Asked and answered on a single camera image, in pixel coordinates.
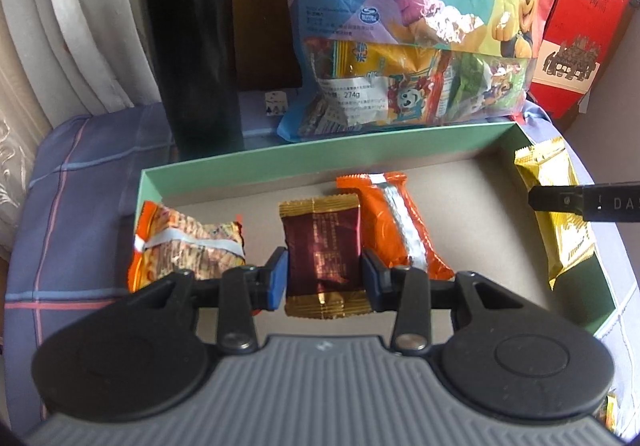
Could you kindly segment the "orange patterned crinkled snack bag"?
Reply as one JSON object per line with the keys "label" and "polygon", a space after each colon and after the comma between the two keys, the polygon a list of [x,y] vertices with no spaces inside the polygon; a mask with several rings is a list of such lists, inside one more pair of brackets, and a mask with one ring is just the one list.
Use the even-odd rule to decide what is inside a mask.
{"label": "orange patterned crinkled snack bag", "polygon": [[245,264],[238,221],[202,224],[162,203],[145,201],[134,231],[127,288],[136,292],[183,269],[198,280],[218,279],[226,270]]}

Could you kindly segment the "red white gift bag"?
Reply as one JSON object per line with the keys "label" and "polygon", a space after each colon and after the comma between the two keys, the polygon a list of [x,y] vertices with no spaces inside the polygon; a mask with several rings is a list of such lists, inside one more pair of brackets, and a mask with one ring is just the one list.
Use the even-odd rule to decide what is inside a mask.
{"label": "red white gift bag", "polygon": [[590,91],[631,0],[555,0],[529,96],[559,120]]}

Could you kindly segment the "yellow gold snack packet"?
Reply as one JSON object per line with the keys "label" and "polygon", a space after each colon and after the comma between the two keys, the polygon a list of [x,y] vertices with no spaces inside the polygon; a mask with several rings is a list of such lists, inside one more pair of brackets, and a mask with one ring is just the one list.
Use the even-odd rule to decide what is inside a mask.
{"label": "yellow gold snack packet", "polygon": [[514,165],[528,193],[548,258],[548,284],[590,258],[596,240],[578,212],[579,184],[562,137],[514,153]]}

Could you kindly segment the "white lace curtain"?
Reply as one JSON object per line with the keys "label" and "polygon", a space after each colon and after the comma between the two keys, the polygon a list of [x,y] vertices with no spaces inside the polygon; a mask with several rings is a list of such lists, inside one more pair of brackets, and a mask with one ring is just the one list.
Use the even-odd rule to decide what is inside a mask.
{"label": "white lace curtain", "polygon": [[160,101],[140,0],[1,0],[1,255],[53,128]]}

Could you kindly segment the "blue plaid cushion cover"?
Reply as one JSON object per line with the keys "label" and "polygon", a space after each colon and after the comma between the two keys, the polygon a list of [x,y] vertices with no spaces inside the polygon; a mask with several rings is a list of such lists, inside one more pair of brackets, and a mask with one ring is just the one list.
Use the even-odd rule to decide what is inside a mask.
{"label": "blue plaid cushion cover", "polygon": [[43,419],[30,362],[41,342],[125,292],[143,169],[172,157],[159,103],[55,128],[41,143],[4,297],[9,422],[24,436]]}

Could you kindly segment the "black cylinder flask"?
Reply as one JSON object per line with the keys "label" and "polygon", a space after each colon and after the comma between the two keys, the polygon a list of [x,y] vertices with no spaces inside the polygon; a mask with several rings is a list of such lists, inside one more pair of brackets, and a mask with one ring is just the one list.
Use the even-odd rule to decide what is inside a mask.
{"label": "black cylinder flask", "polygon": [[243,148],[232,0],[140,0],[152,71],[183,160]]}

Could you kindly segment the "maroon gold candy packet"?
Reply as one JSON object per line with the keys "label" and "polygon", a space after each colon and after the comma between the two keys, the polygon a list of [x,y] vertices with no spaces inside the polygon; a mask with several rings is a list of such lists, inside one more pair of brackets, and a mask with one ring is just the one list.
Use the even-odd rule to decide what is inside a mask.
{"label": "maroon gold candy packet", "polygon": [[285,314],[319,320],[369,314],[358,195],[285,201],[279,214],[288,248]]}

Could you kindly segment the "orange silver snack packet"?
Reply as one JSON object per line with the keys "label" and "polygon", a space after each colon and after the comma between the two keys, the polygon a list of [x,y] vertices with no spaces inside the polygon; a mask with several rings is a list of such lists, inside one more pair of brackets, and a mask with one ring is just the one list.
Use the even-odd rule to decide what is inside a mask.
{"label": "orange silver snack packet", "polygon": [[362,246],[385,266],[414,266],[431,279],[450,280],[454,271],[434,250],[407,181],[405,173],[386,172],[340,176],[336,185],[358,195]]}

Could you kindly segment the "green cardboard box tray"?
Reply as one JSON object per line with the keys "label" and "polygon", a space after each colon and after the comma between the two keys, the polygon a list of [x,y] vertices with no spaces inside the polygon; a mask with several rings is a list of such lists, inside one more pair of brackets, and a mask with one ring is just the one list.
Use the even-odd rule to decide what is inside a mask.
{"label": "green cardboard box tray", "polygon": [[562,138],[476,124],[295,143],[149,169],[130,291],[180,269],[200,279],[288,268],[276,303],[295,318],[367,315],[365,251],[435,280],[476,270],[588,331],[615,309],[593,229],[559,196],[578,176]]}

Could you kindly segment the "large cartoon snack bag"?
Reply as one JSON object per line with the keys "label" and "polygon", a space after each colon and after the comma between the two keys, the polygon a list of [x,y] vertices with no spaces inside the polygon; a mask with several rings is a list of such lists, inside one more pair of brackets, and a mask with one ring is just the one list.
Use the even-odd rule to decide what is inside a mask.
{"label": "large cartoon snack bag", "polygon": [[288,0],[303,140],[516,117],[555,0]]}

